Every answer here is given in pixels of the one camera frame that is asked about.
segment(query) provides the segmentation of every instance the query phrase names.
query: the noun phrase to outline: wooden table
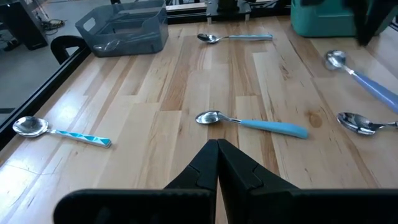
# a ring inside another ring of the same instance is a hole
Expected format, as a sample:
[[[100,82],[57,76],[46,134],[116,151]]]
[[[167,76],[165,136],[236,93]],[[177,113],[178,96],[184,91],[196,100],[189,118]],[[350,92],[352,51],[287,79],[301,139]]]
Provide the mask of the wooden table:
[[[90,55],[36,114],[57,129],[109,137],[111,148],[45,135],[16,136],[1,151],[1,223],[51,223],[56,203],[78,189],[161,189],[217,138],[300,188],[398,187],[397,131],[358,136],[335,115],[398,116],[351,77],[322,65],[327,50],[344,50],[351,67],[398,93],[398,33],[391,28],[366,49],[351,38],[304,39],[288,17],[173,25],[169,32],[158,54]],[[206,45],[196,38],[200,32],[275,39]],[[310,137],[196,124],[195,116],[209,109],[299,124]],[[226,223],[221,200],[217,221]]]

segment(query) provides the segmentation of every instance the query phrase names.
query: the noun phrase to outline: black chair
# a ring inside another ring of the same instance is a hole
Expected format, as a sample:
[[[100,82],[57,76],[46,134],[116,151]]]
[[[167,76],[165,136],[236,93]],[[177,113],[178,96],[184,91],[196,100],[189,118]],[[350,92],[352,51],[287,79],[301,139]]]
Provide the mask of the black chair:
[[[85,40],[83,40],[83,38],[81,37],[77,37],[74,35],[64,35],[53,39],[50,47],[58,63],[62,64],[70,56],[69,53],[67,52],[67,48],[70,47],[85,48],[88,46]]]

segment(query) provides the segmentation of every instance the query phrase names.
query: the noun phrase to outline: teal box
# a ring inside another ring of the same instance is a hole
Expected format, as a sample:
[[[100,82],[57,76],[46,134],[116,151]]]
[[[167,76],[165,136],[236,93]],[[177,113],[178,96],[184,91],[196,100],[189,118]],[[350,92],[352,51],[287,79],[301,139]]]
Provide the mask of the teal box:
[[[354,36],[356,33],[353,13],[343,7],[341,0],[326,0],[317,6],[301,6],[300,0],[292,0],[290,20],[293,29],[304,37]],[[381,33],[398,15],[395,7],[381,24]]]

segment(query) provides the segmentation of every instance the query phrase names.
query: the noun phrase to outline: black equipment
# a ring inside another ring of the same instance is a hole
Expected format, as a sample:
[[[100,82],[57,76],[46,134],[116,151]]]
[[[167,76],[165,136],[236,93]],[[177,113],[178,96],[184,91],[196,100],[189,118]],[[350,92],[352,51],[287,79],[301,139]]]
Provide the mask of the black equipment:
[[[0,20],[5,23],[10,33],[25,44],[29,50],[48,45],[40,21],[29,11],[24,0],[9,1],[0,5]]]
[[[225,139],[209,140],[163,190],[79,190],[61,199],[53,219],[214,223],[217,177],[230,224],[398,223],[398,190],[301,190]]]
[[[304,6],[311,6],[321,4],[324,1],[301,0],[301,3]],[[374,0],[370,6],[368,6],[368,0],[341,1],[354,13],[354,22],[357,31],[356,38],[358,43],[363,46],[368,45],[384,19],[394,7],[398,6],[398,0]]]

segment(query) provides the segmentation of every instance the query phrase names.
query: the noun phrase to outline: spoon bowl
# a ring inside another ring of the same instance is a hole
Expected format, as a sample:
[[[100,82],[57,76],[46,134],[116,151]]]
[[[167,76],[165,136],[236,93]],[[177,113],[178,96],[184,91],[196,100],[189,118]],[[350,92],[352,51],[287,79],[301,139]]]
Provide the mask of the spoon bowl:
[[[329,70],[344,68],[346,64],[346,54],[340,50],[330,50],[325,54],[325,65]]]
[[[204,41],[206,43],[209,44],[215,44],[217,43],[219,40],[221,40],[222,38],[217,38],[215,35],[211,35],[211,34],[198,34],[198,39],[201,41]]]
[[[218,117],[219,111],[206,111],[198,114],[195,121],[200,124],[212,124],[220,120]]]
[[[372,123],[364,116],[348,112],[339,113],[337,115],[337,121],[351,131],[368,136],[375,134],[376,131],[381,128],[388,126],[397,127],[396,122],[387,124]]]
[[[49,122],[44,119],[35,118],[32,116],[25,116],[19,118],[13,125],[13,130],[21,136],[27,138],[34,138],[40,136],[47,131]]]

